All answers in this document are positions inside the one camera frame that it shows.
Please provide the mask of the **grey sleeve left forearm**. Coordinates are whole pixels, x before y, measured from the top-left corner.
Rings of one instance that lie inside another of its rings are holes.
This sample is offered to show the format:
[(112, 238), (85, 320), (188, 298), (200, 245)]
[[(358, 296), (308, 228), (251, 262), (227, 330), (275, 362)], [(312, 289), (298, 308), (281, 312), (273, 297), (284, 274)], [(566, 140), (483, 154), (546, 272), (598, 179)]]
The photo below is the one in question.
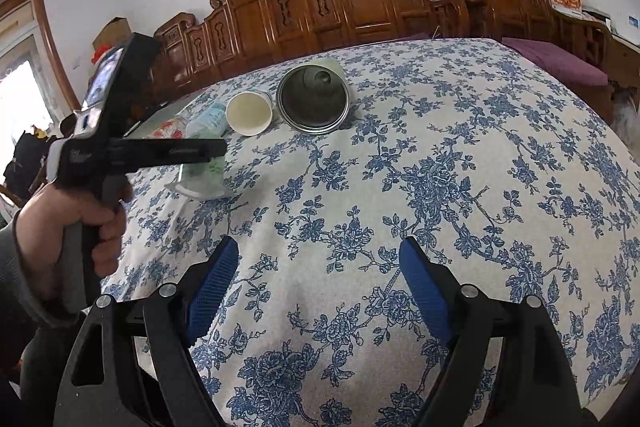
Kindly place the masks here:
[(31, 321), (38, 325), (66, 327), (74, 323), (77, 313), (68, 312), (60, 298), (41, 300), (32, 290), (18, 247), (14, 219), (1, 230), (1, 316), (2, 323)]

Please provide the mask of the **person's left hand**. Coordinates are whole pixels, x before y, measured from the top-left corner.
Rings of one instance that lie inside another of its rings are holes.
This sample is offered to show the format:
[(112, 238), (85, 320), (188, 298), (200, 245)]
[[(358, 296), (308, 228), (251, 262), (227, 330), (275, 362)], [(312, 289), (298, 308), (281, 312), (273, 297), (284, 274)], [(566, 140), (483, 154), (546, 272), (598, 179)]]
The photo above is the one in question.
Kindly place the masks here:
[(80, 222), (99, 228), (100, 241), (93, 248), (94, 273), (107, 277), (118, 268), (126, 211), (122, 205), (107, 207), (91, 193), (63, 190), (52, 184), (43, 187), (20, 211), (14, 225), (29, 285), (38, 299), (60, 295), (62, 277), (56, 264), (61, 257), (63, 232)]

